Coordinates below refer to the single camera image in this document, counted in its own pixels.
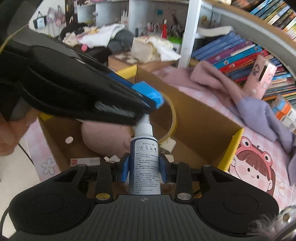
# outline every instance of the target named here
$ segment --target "spray bottle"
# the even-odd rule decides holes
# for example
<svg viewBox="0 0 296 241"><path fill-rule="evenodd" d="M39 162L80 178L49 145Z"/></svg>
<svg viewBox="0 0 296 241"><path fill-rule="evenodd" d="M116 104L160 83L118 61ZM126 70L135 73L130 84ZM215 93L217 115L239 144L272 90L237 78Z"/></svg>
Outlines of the spray bottle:
<svg viewBox="0 0 296 241"><path fill-rule="evenodd" d="M135 126L129 162L129 194L160 194L158 142L153 137L149 115Z"/></svg>

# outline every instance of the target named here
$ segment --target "colorful book spine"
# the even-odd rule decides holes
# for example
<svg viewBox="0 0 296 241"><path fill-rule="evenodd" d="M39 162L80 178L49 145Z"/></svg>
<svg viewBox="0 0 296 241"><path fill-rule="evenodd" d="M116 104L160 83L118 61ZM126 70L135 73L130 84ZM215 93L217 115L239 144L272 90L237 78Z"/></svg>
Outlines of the colorful book spine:
<svg viewBox="0 0 296 241"><path fill-rule="evenodd" d="M251 64L251 65L247 65L247 66L241 66L239 69L236 69L236 70L234 70L234 71L231 71L231 72L229 72L229 73L227 73L227 74L225 74L225 75L226 75L226 76L231 76L231 75L234 75L234 74L240 73L240 72L242 72L242 71L245 71L245 70L247 70L247 69L252 70L252 68L253 68L253 65L252 65L252 64Z"/></svg>
<svg viewBox="0 0 296 241"><path fill-rule="evenodd" d="M255 14L255 16L260 17L264 13L266 13L272 6L274 6L279 0L273 0L269 4L267 4L263 9Z"/></svg>
<svg viewBox="0 0 296 241"><path fill-rule="evenodd" d="M270 25L273 25L281 16L283 16L288 10L290 9L289 5L286 5L282 9L279 10L277 15L275 15L271 20L269 20L267 23Z"/></svg>
<svg viewBox="0 0 296 241"><path fill-rule="evenodd" d="M226 50L222 53L219 53L218 55L208 59L208 62L211 63L211 64L214 64L214 63L217 63L218 61L222 61L224 60L225 58L228 58L230 57L230 55L234 52L236 52L237 50L239 49L243 49L244 47L246 46L251 46L253 45L254 43L252 41L249 41L247 40L246 42L242 43L242 44L239 44L229 50Z"/></svg>
<svg viewBox="0 0 296 241"><path fill-rule="evenodd" d="M266 5L268 5L269 3L271 3L273 0L265 0L263 3L261 3L257 8L255 8L254 10L252 10L250 12L250 14L256 14L257 12L259 12L261 9L263 9Z"/></svg>
<svg viewBox="0 0 296 241"><path fill-rule="evenodd" d="M260 18L266 19L268 16L270 16L273 12L275 12L281 5L284 4L283 0L280 0L275 5L273 5L266 13L264 13Z"/></svg>
<svg viewBox="0 0 296 241"><path fill-rule="evenodd" d="M276 69L276 73L283 72L285 70L286 69L284 67L279 67L279 68Z"/></svg>
<svg viewBox="0 0 296 241"><path fill-rule="evenodd" d="M280 29L284 29L285 27L287 27L288 26L288 24L290 23L290 22L292 22L293 20L295 19L295 21L296 21L296 14L293 12L280 26L279 26L279 28Z"/></svg>
<svg viewBox="0 0 296 241"><path fill-rule="evenodd" d="M213 46L212 48L202 52L201 54L196 55L194 58L197 60L201 60L204 57L209 56L213 52L216 52L217 50L224 48L224 47L228 46L229 44L234 43L240 39L242 39L242 37L239 35L235 35L234 37L229 37L229 38L225 39L222 43L219 43L218 45Z"/></svg>
<svg viewBox="0 0 296 241"><path fill-rule="evenodd" d="M224 61L220 61L219 63L216 63L214 66L216 68L220 69L220 68L222 68L222 67L224 67L226 65L234 63L235 61L238 61L238 60L240 60L242 58L245 58L245 57L247 57L247 56L249 56L251 54L254 54L254 53L257 53L257 52L260 52L260 51L262 51L262 48L259 45L257 45L257 46L255 46L253 48L250 48L250 49L248 49L248 50L246 50L246 51L244 51L244 52L242 52L240 54L232 56L232 57L230 57L230 58L228 58L228 59L226 59Z"/></svg>
<svg viewBox="0 0 296 241"><path fill-rule="evenodd" d="M249 56L247 56L247 57L245 57L243 59L240 59L240 60L238 60L238 61L236 61L234 63L226 65L226 66L220 68L219 70L221 72L225 73L227 71L230 71L230 70L234 69L237 66L241 66L241 65L243 65L243 64L245 64L245 63L247 63L249 61L255 60L258 57L258 55L262 55L262 56L265 57L265 56L269 55L269 53L266 50L262 50L261 52L251 54L251 55L249 55Z"/></svg>
<svg viewBox="0 0 296 241"><path fill-rule="evenodd" d="M250 73L252 72L252 69L245 69L239 73L236 73L236 74L232 74L230 76L230 78L232 80L236 80L236 79L240 79L240 78L245 78L245 77L248 77L250 75Z"/></svg>
<svg viewBox="0 0 296 241"><path fill-rule="evenodd" d="M230 75L232 75L234 71L237 71L237 70L239 71L241 69L245 69L245 68L250 67L250 66L253 67L254 66L254 63L255 63L255 60L250 60L250 61L248 61L246 63L243 63L241 65L238 65L238 66L234 67L231 70L226 71L224 74L230 74Z"/></svg>
<svg viewBox="0 0 296 241"><path fill-rule="evenodd" d="M264 19L265 22L269 22L274 16L276 16L287 4L282 4L279 8L277 8L273 13L271 13L267 18Z"/></svg>
<svg viewBox="0 0 296 241"><path fill-rule="evenodd" d="M283 96L285 94L294 93L295 92L295 89L296 89L296 87L291 87L291 88L288 88L286 91L282 91L282 90L280 90L280 91L274 91L274 92L265 94L264 97L271 97L271 96L274 96L274 95L279 94L279 93Z"/></svg>
<svg viewBox="0 0 296 241"><path fill-rule="evenodd" d="M280 26L291 14L293 13L293 9L290 8L285 14L283 14L274 24L273 26Z"/></svg>
<svg viewBox="0 0 296 241"><path fill-rule="evenodd" d="M236 34L235 34L234 32L230 32L229 34L227 34L227 35L225 35L225 36L223 36L223 37L221 37L221 38L216 39L215 41L213 41L213 42L211 42L211 43L209 43L209 44L207 44L207 45L205 45L205 46L199 48L198 50L194 51L194 52L192 53L192 57L195 57L195 56L197 56L197 55L203 53L204 51L206 51L206 50L208 50L208 49L214 47L215 45L222 43L222 42L223 42L224 40L226 40L227 38L232 38L232 37L234 37L235 35L236 35Z"/></svg>
<svg viewBox="0 0 296 241"><path fill-rule="evenodd" d="M239 45L239 44L242 44L242 43L244 43L244 42L246 42L245 39L237 40L237 41L235 41L235 42L233 42L233 43L231 43L231 44L229 44L229 45L226 45L225 47L223 47L223 48L221 48L221 49L218 49L217 51L214 51L213 53L211 53L211 54L209 54L209 55L203 57L202 59L200 59L200 61L202 61L202 60L208 60L208 59L210 59L211 57L216 56L217 54L220 54L221 52L224 52L224 51L226 51L226 50L229 50L229 49L231 49L231 48L233 48L233 47L235 47L235 46L237 46L237 45Z"/></svg>
<svg viewBox="0 0 296 241"><path fill-rule="evenodd" d="M270 62L275 66L278 66L281 64L281 62L277 58L271 59Z"/></svg>
<svg viewBox="0 0 296 241"><path fill-rule="evenodd" d="M275 73L274 76L280 76L280 75L288 74L288 73L289 73L288 71L283 71L283 72L280 72L280 73Z"/></svg>
<svg viewBox="0 0 296 241"><path fill-rule="evenodd" d="M274 76L272 78L272 81L274 80L281 80L281 79L285 79L285 78L291 78L292 75L291 74L283 74L283 75L279 75L279 76Z"/></svg>
<svg viewBox="0 0 296 241"><path fill-rule="evenodd" d="M248 77L243 77L243 78L236 79L234 81L237 82L237 83L239 83L239 82L247 81L247 79L248 79Z"/></svg>
<svg viewBox="0 0 296 241"><path fill-rule="evenodd" d="M274 91L286 91L288 89L295 88L295 87L296 86L294 84L289 84L289 85L285 85L285 86L280 86L280 87L275 87L275 88L272 88L272 89L268 89L265 93L269 94L269 93L272 93Z"/></svg>
<svg viewBox="0 0 296 241"><path fill-rule="evenodd" d="M268 90L270 89L274 89L274 88L278 88L278 87L283 87L283 86L289 86L289 85L295 85L296 82L293 78L288 78L288 79L282 79L280 82L278 83L271 83L269 86L268 86Z"/></svg>
<svg viewBox="0 0 296 241"><path fill-rule="evenodd" d="M284 32L288 32L296 24L296 17L283 29Z"/></svg>
<svg viewBox="0 0 296 241"><path fill-rule="evenodd" d="M266 58L267 60L271 60L271 59L274 59L274 56L273 56L272 54L270 54L270 55L267 55L265 58Z"/></svg>
<svg viewBox="0 0 296 241"><path fill-rule="evenodd" d="M296 34L296 24L286 33L291 39L294 39Z"/></svg>
<svg viewBox="0 0 296 241"><path fill-rule="evenodd" d="M233 52L230 56L235 56L235 55L237 55L237 54L239 54L239 53L242 53L242 52L244 52L244 51L246 51L246 50L248 50L248 49L250 49L250 48L253 48L253 47L255 47L255 46L256 46L256 44L246 46L246 47L244 47L244 48L242 48L242 49L239 49L239 50Z"/></svg>

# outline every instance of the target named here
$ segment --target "clothes pile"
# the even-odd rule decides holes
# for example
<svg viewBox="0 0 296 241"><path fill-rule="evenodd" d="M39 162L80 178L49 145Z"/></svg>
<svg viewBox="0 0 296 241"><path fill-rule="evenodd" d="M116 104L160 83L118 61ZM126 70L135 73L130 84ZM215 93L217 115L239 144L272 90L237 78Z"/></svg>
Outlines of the clothes pile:
<svg viewBox="0 0 296 241"><path fill-rule="evenodd" d="M108 47L112 54L130 50L134 35L124 29L123 24L112 24L98 28L88 27L84 23L67 26L60 35L60 40L74 47L86 45L94 47Z"/></svg>

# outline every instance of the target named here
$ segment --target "white shelf post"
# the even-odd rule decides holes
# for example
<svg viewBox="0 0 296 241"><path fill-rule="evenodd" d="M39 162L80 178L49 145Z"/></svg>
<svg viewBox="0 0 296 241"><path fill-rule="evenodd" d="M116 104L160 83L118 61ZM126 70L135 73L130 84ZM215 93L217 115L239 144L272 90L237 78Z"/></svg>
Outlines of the white shelf post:
<svg viewBox="0 0 296 241"><path fill-rule="evenodd" d="M202 0L190 0L188 6L185 32L182 41L181 58L178 68L186 68L189 64L196 36Z"/></svg>

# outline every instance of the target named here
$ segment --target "pink checkered fabric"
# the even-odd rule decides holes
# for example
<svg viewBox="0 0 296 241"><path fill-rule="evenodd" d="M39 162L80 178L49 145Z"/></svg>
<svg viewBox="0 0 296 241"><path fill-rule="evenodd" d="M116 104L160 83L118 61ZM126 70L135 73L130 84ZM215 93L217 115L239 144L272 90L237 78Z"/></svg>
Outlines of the pink checkered fabric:
<svg viewBox="0 0 296 241"><path fill-rule="evenodd" d="M27 131L26 140L40 181L43 182L61 172L56 165L38 119Z"/></svg>
<svg viewBox="0 0 296 241"><path fill-rule="evenodd" d="M242 120L229 111L212 92L203 92L186 87L178 87L178 89L192 98L214 108L221 114L227 116L229 119L239 124L244 128L243 136L250 139L253 145L258 145L260 150L266 151L271 155L273 160L272 168L276 174L276 183L273 197L278 202L280 210L289 206L292 187L289 184L286 167L290 161L290 157L286 154L281 143L279 141L272 142L261 134L248 128L242 122Z"/></svg>

